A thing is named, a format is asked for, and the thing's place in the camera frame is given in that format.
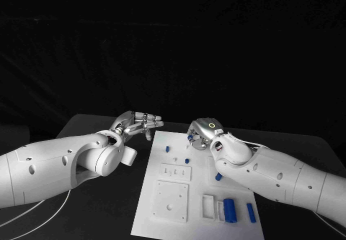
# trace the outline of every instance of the blue rectangular block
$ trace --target blue rectangular block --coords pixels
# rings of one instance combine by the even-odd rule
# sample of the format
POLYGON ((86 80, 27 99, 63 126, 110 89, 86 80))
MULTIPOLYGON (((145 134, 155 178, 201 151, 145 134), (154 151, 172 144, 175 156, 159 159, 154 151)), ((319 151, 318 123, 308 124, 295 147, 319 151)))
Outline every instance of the blue rectangular block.
POLYGON ((237 223, 237 208, 236 208, 236 200, 224 199, 224 211, 226 211, 226 221, 228 223, 237 223))
POLYGON ((256 213, 254 213, 254 209, 253 209, 253 204, 252 203, 247 204, 247 210, 249 210, 249 215, 250 215, 250 221, 253 223, 256 223, 257 222, 257 218, 256 218, 256 213))

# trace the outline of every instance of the cable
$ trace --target cable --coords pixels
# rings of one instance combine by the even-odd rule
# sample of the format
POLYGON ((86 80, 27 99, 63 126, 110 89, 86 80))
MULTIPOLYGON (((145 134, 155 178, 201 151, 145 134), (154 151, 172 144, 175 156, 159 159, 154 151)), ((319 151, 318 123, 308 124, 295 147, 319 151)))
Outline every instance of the cable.
POLYGON ((239 140, 240 142, 244 142, 246 144, 253 144, 253 145, 257 145, 257 146, 260 146, 260 147, 265 147, 265 148, 267 148, 267 149, 270 149, 267 146, 265 146, 263 144, 259 144, 259 143, 254 143, 254 142, 250 142, 250 141, 243 141, 240 138, 237 138, 233 134, 231 134, 231 132, 228 132, 228 134, 231 135, 231 137, 236 139, 236 140, 239 140))
POLYGON ((314 211, 314 213, 316 214, 316 216, 321 218, 321 220, 342 234, 342 236, 345 236, 346 238, 346 235, 329 224, 329 222, 322 218, 322 216, 314 211))
POLYGON ((61 205, 61 207, 60 207, 57 213, 54 214, 54 216, 53 216, 32 231, 30 231, 27 234, 21 235, 21 236, 12 238, 11 240, 15 240, 15 239, 22 238, 25 235, 28 235, 28 234, 32 233, 35 230, 38 230, 38 229, 51 221, 51 219, 57 216, 57 214, 58 214, 60 211, 63 210, 64 205, 66 205, 66 203, 67 203, 67 201, 68 201, 70 195, 71 195, 71 190, 68 191, 68 195, 67 195, 66 202, 64 202, 64 204, 61 205))
POLYGON ((24 212, 19 216, 17 216, 11 221, 8 221, 6 223, 4 223, 0 225, 0 227, 4 227, 6 224, 9 224, 11 222, 14 222, 17 219, 19 219, 22 216, 25 216, 43 203, 45 202, 45 200, 43 200, 27 212, 24 212))

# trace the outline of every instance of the dark curtain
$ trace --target dark curtain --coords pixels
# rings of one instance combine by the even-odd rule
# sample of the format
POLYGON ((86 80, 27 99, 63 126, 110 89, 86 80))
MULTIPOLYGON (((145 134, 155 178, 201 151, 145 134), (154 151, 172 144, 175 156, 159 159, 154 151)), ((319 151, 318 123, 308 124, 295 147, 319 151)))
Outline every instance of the dark curtain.
POLYGON ((55 138, 76 114, 132 110, 344 146, 344 1, 8 7, 0 122, 55 138))

